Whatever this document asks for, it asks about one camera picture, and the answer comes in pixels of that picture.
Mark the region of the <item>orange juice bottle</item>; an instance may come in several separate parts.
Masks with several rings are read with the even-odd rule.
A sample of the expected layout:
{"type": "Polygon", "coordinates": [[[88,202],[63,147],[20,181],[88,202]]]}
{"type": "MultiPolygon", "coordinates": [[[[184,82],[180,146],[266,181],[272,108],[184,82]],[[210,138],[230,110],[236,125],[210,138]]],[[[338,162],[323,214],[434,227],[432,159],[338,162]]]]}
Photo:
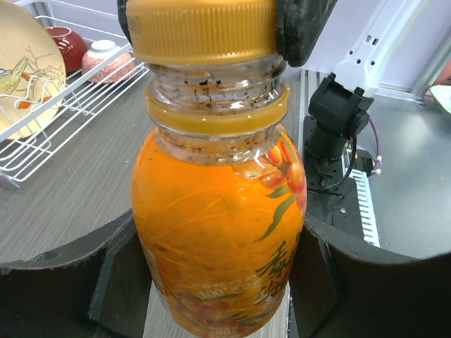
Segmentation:
{"type": "Polygon", "coordinates": [[[282,119],[285,61],[153,65],[154,129],[132,172],[137,233],[163,305],[198,337],[246,337],[283,299],[307,209],[282,119]]]}

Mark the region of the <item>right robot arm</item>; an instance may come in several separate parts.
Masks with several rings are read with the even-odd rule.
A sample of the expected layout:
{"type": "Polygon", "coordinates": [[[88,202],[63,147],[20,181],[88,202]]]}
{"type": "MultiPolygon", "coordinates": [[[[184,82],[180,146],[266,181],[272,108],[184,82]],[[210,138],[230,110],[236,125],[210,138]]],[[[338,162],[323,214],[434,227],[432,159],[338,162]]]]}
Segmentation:
{"type": "MultiPolygon", "coordinates": [[[[155,151],[197,165],[248,163],[283,144],[290,90],[334,19],[335,1],[117,1],[134,55],[154,74],[146,105],[155,151]]],[[[341,142],[367,123],[392,57],[428,1],[378,1],[309,102],[341,142]]]]}

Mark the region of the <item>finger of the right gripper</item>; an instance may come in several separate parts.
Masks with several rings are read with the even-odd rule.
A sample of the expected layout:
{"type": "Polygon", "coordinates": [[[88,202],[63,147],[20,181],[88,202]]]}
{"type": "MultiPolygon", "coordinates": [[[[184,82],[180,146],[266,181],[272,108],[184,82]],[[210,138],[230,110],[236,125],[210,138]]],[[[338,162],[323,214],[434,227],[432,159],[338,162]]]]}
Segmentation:
{"type": "Polygon", "coordinates": [[[127,20],[127,0],[117,0],[116,1],[116,7],[117,7],[117,15],[118,15],[118,22],[119,25],[123,31],[123,34],[127,38],[129,42],[131,42],[129,27],[128,27],[128,20],[127,20]]]}
{"type": "Polygon", "coordinates": [[[335,8],[336,0],[277,0],[276,49],[291,67],[303,66],[335,8]]]}

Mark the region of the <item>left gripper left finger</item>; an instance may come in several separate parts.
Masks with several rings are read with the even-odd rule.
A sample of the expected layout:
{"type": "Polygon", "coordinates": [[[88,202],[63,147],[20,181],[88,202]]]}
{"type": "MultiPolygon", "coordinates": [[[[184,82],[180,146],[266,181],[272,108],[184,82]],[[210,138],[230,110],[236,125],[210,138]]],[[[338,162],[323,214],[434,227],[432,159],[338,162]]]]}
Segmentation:
{"type": "Polygon", "coordinates": [[[28,261],[1,264],[2,337],[142,337],[152,276],[127,211],[28,261]]]}

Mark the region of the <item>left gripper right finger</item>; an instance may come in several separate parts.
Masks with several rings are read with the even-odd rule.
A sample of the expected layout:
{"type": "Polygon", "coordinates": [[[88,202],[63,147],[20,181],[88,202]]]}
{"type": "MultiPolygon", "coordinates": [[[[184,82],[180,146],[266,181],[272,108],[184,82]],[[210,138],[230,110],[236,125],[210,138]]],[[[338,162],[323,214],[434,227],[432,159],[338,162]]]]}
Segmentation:
{"type": "Polygon", "coordinates": [[[299,337],[449,337],[450,254],[415,259],[306,214],[290,273],[299,337]]]}

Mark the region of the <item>orange bottle cap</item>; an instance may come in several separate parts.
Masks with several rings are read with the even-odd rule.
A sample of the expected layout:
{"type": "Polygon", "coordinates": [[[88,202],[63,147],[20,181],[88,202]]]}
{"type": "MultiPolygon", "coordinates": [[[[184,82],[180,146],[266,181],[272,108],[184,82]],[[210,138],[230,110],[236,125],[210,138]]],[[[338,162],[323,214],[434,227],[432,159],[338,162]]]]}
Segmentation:
{"type": "Polygon", "coordinates": [[[135,56],[158,65],[222,65],[276,52],[275,1],[128,1],[135,56]]]}

